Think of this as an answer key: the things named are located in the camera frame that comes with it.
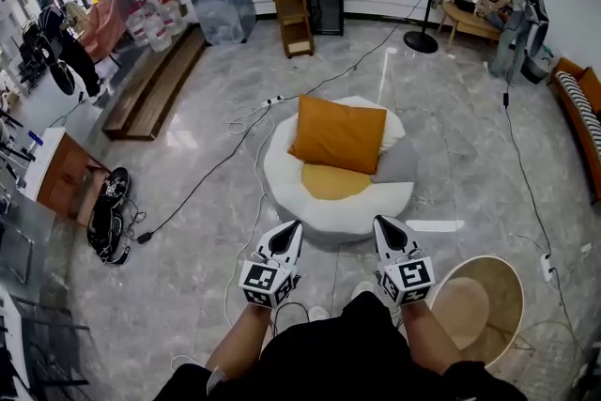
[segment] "red cloth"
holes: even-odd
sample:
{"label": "red cloth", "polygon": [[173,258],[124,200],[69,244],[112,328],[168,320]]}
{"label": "red cloth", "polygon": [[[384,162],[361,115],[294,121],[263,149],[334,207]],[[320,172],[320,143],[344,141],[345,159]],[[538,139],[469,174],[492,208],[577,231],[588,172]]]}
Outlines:
{"label": "red cloth", "polygon": [[107,57],[125,33],[127,6],[124,0],[100,0],[92,5],[80,42],[94,62]]}

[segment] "person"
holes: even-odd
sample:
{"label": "person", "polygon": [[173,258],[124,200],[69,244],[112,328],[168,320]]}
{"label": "person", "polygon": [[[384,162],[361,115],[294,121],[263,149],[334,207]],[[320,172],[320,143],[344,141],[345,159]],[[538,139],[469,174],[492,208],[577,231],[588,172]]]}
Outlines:
{"label": "person", "polygon": [[[493,25],[502,29],[497,54],[494,61],[488,65],[488,71],[494,77],[505,77],[510,84],[519,76],[526,57],[526,45],[531,29],[526,6],[526,0],[480,0],[476,10]],[[509,60],[510,46],[514,41],[516,54],[509,75],[506,76],[505,66]]]}
{"label": "person", "polygon": [[40,0],[42,10],[39,14],[39,28],[50,42],[60,44],[62,50],[59,58],[77,72],[84,81],[87,95],[95,100],[102,95],[105,87],[84,46],[69,33],[69,27],[74,25],[74,21],[66,19],[54,4],[55,1],[57,0]]}
{"label": "person", "polygon": [[483,362],[466,362],[424,301],[402,306],[408,341],[388,308],[361,282],[339,317],[309,311],[261,348],[270,309],[246,306],[207,366],[181,365],[155,401],[199,399],[345,399],[525,401]]}

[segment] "striped cushion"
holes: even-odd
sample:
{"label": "striped cushion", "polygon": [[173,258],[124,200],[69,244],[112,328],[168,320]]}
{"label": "striped cushion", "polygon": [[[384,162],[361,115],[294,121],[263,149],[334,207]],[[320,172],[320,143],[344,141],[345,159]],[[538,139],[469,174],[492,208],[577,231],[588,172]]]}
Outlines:
{"label": "striped cushion", "polygon": [[593,107],[591,107],[588,99],[582,93],[578,81],[573,76],[566,72],[558,72],[557,79],[560,81],[563,90],[577,106],[580,117],[593,140],[599,162],[601,162],[601,122],[593,114]]}

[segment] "gray marble floor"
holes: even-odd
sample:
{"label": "gray marble floor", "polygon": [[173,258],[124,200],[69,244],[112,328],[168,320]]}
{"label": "gray marble floor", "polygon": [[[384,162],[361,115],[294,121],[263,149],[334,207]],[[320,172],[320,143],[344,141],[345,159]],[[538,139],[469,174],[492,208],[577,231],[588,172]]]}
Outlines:
{"label": "gray marble floor", "polygon": [[[160,137],[152,143],[115,142],[105,156],[109,165],[131,170],[132,198],[148,213],[135,226],[136,234],[160,224],[239,141],[227,132],[226,120],[236,116],[228,113],[276,95],[308,90],[347,69],[391,28],[391,23],[347,21],[343,38],[316,38],[314,56],[288,60],[277,23],[265,21],[245,45],[208,49],[179,94]],[[530,240],[514,236],[545,244],[502,107],[505,82],[489,77],[483,66],[494,51],[466,39],[457,39],[447,49],[443,34],[436,54],[416,54],[402,40],[409,28],[399,27],[385,47],[348,75],[324,84],[317,95],[329,100],[361,95],[396,109],[420,154],[416,189],[401,219],[451,221],[459,227],[451,233],[419,234],[439,278],[468,257],[502,256],[516,268],[524,285],[522,326],[548,319],[565,322],[558,293],[543,281],[542,252]],[[389,61],[383,71],[387,50]],[[92,330],[82,354],[96,399],[152,399],[169,379],[175,355],[204,362],[225,335],[225,286],[235,253],[249,237],[261,195],[254,159],[270,132],[269,119],[278,123],[291,116],[297,105],[292,100],[274,106],[239,153],[207,179],[171,223],[149,243],[132,245],[127,265],[103,266],[86,245],[84,233],[78,234],[71,253],[69,303]],[[561,275],[579,342],[586,345],[599,318],[601,274],[596,266],[601,251],[594,241],[601,220],[589,205],[576,143],[544,84],[522,79],[511,88],[509,112],[553,245],[551,262]],[[277,223],[267,199],[253,244]],[[593,249],[583,256],[581,248],[589,242]],[[374,279],[376,262],[371,242],[344,245],[336,251],[308,242],[300,259],[304,277],[291,300],[307,308],[322,305],[339,314],[355,285]],[[232,319],[243,305],[241,292],[230,289],[226,309]],[[278,324],[283,329],[302,319],[301,310],[290,306],[282,311]],[[556,339],[554,326],[544,325],[537,338]],[[570,367],[574,362],[566,352],[571,345],[564,346],[558,359],[567,359]],[[528,391],[532,399],[551,399],[541,392],[545,380],[558,391],[563,386],[552,379],[550,366],[539,354],[531,362],[536,362],[536,373],[517,372],[516,362],[500,363],[495,373]],[[515,361],[518,355],[510,353],[507,358]]]}

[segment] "low wooden table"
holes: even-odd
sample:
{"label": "low wooden table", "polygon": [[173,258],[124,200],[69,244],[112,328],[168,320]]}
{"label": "low wooden table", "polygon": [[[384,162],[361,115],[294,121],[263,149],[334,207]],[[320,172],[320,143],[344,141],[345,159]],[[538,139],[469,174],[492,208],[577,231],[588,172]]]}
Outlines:
{"label": "low wooden table", "polygon": [[[36,160],[27,167],[21,193],[87,227],[102,183],[111,170],[77,144],[65,128],[47,129],[41,139],[44,144],[34,152]],[[86,171],[91,180],[82,193]],[[73,204],[81,195],[83,200],[77,208]]]}
{"label": "low wooden table", "polygon": [[447,17],[450,17],[453,21],[453,31],[449,37],[449,47],[453,45],[455,32],[465,32],[466,34],[472,34],[473,36],[483,37],[485,39],[499,40],[501,31],[482,17],[478,17],[475,13],[470,14],[469,12],[461,10],[453,2],[444,2],[442,4],[442,9],[444,10],[444,17],[440,22],[439,32],[442,30],[442,26]]}

